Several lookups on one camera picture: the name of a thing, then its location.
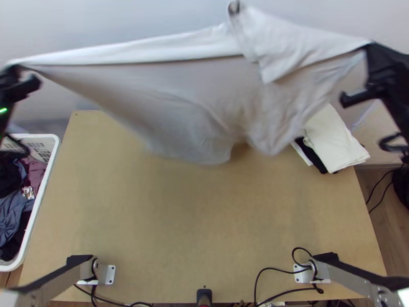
blue clothing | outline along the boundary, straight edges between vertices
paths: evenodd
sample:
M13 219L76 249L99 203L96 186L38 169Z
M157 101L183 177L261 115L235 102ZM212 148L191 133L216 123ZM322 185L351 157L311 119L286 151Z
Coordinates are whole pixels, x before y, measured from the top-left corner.
M33 210L34 200L26 199L21 190L0 199L0 247L18 230L23 212Z

wooden table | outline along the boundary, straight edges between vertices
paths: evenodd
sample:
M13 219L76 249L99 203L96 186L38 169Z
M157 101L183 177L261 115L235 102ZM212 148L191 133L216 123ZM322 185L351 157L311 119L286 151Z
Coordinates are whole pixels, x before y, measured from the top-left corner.
M81 111L70 119L20 284L69 255L94 254L117 266L114 285L97 290L116 301L195 302L206 286L215 302L250 302L259 270L290 270L296 246L385 274L353 168L321 175L291 148L266 157L243 146L217 166L162 159L104 113ZM258 301L299 287L266 272ZM359 297L338 284L323 289L282 299ZM56 300L89 297L71 287Z

laundry basket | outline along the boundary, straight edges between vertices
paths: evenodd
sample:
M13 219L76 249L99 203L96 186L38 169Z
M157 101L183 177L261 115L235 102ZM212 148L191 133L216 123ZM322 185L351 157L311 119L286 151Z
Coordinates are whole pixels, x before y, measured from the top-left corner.
M53 134L12 134L15 139L31 149L31 156L47 163L46 172L38 189L37 197L34 201L33 211L31 212L30 220L27 224L26 232L22 240L20 251L11 261L3 261L0 259L0 272L9 272L17 269L24 261L26 252L30 242L31 232L37 218L38 209L41 205L42 197L46 190L48 179L53 168L57 150L60 145L60 139ZM21 149L10 139L5 138L0 147L1 150L21 151Z

white cloth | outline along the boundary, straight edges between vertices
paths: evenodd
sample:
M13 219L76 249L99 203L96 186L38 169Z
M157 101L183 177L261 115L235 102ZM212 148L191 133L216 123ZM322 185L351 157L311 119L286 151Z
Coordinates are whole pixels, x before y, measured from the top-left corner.
M282 150L329 102L366 39L291 24L237 2L229 22L15 60L95 102L160 155L202 164L247 141Z
M304 126L304 144L315 151L329 173L370 158L367 150L351 135L331 105L326 105L307 121ZM300 156L310 165L305 155Z

black cable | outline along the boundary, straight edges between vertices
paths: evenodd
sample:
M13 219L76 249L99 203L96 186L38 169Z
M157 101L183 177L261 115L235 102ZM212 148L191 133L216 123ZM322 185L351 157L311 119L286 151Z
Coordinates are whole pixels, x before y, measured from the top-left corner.
M257 282L258 282L258 280L259 280L259 277L260 277L261 273L264 272L264 271L266 271L266 270L274 270L274 271L283 272L283 273L286 273L286 274L296 274L296 273L301 273L301 272L304 272L304 271L312 270L312 268L314 268L314 277L313 277L313 280L318 280L318 278L316 277L317 274L318 274L318 271L317 271L317 269L316 269L315 263L314 263L313 261L310 261L310 262L311 262L310 265L302 265L302 264L300 264L300 263L296 260L296 258L295 258L295 252L296 252L297 250L305 251L305 252L310 256L310 258L312 258L312 254L311 254L308 250L306 250L305 248L303 248L303 247L296 247L296 248L294 248L294 249L292 250L292 252L291 252L292 260L293 260L298 266L300 266L301 268L305 268L305 269L300 270L300 271L297 271L297 272L284 271L284 270L280 270L280 269L276 269L276 268L264 268L264 269L262 269L262 270L259 272L259 274L257 275L256 282L255 282L255 284L254 284L254 307L258 307L258 306L261 306L261 305L263 305L263 304L266 304L266 303L268 303L268 302L270 302L270 301L272 301L272 300L274 300L274 299L276 299L276 298L278 298L278 297L280 297L280 296L283 296L283 295L285 295L285 294L288 294L288 293L299 292L299 291L310 291L310 290L317 291L317 292L320 293L320 294L323 294L323 293L324 293L324 290L318 288L318 287L316 286L316 284L313 283L313 284L312 284L312 285L313 285L312 288L299 288L299 289L292 289L292 290L284 291L284 292L279 293L279 294L277 294L277 295L275 295L275 296L271 296L271 297L267 298L265 301L261 302L260 304L257 304L257 300L256 300Z
M98 296L96 296L96 295L93 295L92 293L90 293L90 292L88 292L88 291L86 291L86 290L84 290L84 289L78 287L76 284L74 284L74 287L76 287L76 288L77 288L79 291L81 291L82 293L85 293L85 294L89 295L89 296L90 296L91 298L93 298L93 299L100 300L101 302L109 303L109 304L112 304L112 305L115 305L115 306L119 306L119 307L129 307L129 305L120 304L120 303L115 303L115 302L113 302L113 301L111 301L111 300L108 300L108 299L105 299L105 298L102 298L102 297L98 297ZM135 306L136 304L144 305L144 306L147 306L147 307L155 307L155 306L153 306L153 305L151 305L151 304L144 303L144 302L136 302L136 303L133 303L131 306Z
M268 302L270 302L270 301L272 301L272 300L274 300L274 299L276 299L276 298L278 298L278 297L280 297L280 296L283 296L283 295L286 295L286 294L289 294L289 293L299 292L299 291L309 291L309 290L318 291L318 293L320 293L320 294L322 294L322 293L324 292L322 289L320 289L320 288L315 288L315 287L314 287L314 288L292 289L292 290L288 290L288 291L281 292L280 294L277 294L277 295L275 295L275 296L271 296L271 297L267 298L265 301L261 302L260 304L255 305L255 307L258 307L258 306L261 306L261 305L263 305L263 304L266 304L266 303L268 303Z
M277 268L264 268L264 269L262 269L262 270L257 274L256 282L254 283L254 306L255 306L255 307L258 306L258 305L257 305L257 300L256 300L256 295L257 295L257 283L258 283L258 281L259 281L259 278L260 278L261 273L263 273L264 271L267 271L267 270L278 271L278 272L286 273L286 274L296 274L296 273L301 273L301 272L305 272L305 271L311 270L311 267L308 267L308 268L306 268L306 269L303 269L303 270L300 270L300 271L297 271L297 272L285 271L285 270L281 270L281 269L277 269Z
M302 251L306 252L306 253L312 258L311 253L310 253L309 251L307 251L305 248L303 248L303 247L296 247L296 248L294 248L294 249L292 250L292 252L291 252L292 260L296 263L296 265L298 265L298 266L300 266L300 267L302 267L302 268L310 268L310 269L311 269L311 265L307 265L307 266L306 266L306 265L302 265L302 264L300 264L300 263L296 260L294 254L295 254L295 252L296 252L297 250L302 250Z
M392 181L387 185L387 187L386 187L385 190L383 191L383 195L382 195L382 198L380 199L379 203L377 203L375 207L373 207L371 210L369 210L369 214L371 214L371 212L374 211L374 209L375 209L376 207L378 207L378 206L382 203L383 198L385 197L385 194L387 193L387 190L388 190L388 188L389 188L391 185L392 185Z
M350 299L348 299L348 301L349 301L349 303L351 304L352 307L356 307L355 304Z
M382 176L382 178L379 179L379 181L378 181L377 183L375 183L374 187L372 188L371 193L369 194L369 197L368 197L367 201L365 202L366 204L368 204L369 201L371 200L371 197L372 197L372 194L373 194L374 191L375 191L375 188L376 188L376 187L378 186L378 184L383 180L383 178L385 178L389 173L391 173L391 172L393 172L393 171L395 171L395 170L397 170L397 169L395 168L395 169L392 169L392 170L386 172L386 173Z

